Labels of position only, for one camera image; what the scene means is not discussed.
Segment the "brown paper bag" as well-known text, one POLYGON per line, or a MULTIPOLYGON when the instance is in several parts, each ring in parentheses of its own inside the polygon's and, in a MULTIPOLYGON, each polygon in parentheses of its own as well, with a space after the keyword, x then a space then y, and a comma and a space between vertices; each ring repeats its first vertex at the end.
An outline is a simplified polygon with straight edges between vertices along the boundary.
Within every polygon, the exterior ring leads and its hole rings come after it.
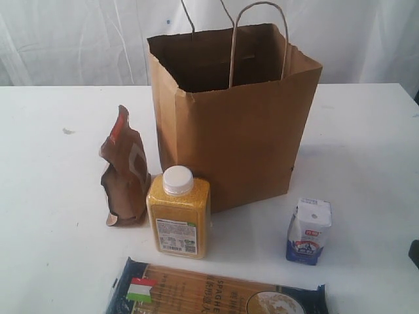
POLYGON ((215 213, 287 193, 322 65, 275 24, 147 42, 162 168, 207 180, 215 213))

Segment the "yellow millet bottle white cap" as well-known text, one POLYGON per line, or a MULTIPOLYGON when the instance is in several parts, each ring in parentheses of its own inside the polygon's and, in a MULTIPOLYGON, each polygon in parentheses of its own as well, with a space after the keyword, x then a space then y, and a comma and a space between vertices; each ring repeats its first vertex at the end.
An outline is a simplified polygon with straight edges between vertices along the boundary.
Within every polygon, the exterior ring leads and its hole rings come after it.
POLYGON ((155 177, 147 211, 156 249, 165 254, 203 258, 210 229, 210 184, 185 166, 155 177))

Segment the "small white blue milk carton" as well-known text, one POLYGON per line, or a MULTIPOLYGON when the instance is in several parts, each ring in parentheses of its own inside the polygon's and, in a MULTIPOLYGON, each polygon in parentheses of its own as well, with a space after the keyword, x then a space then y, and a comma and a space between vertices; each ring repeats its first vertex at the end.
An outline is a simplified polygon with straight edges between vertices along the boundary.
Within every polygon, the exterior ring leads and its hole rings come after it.
POLYGON ((286 259, 315 266, 332 226, 328 201, 300 198, 287 231, 286 259))

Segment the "spaghetti packet dark blue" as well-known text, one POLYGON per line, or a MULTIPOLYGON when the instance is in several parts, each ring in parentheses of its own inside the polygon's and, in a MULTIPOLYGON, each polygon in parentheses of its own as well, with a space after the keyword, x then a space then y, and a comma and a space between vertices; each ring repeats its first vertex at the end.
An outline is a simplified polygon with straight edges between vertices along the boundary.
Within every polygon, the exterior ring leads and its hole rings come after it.
POLYGON ((315 290, 247 281, 127 259, 107 313, 327 313, 315 290))

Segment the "brown crumpled snack pouch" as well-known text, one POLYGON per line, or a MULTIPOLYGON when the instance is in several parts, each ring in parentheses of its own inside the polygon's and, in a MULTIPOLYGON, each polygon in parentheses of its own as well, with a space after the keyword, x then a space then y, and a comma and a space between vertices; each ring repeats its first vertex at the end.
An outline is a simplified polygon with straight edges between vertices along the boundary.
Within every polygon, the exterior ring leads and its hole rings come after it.
POLYGON ((130 127, 128 109, 118 106, 118 116, 100 147, 108 163, 101 176, 107 196, 108 226, 141 224, 147 212, 146 197, 151 175, 140 133, 130 127))

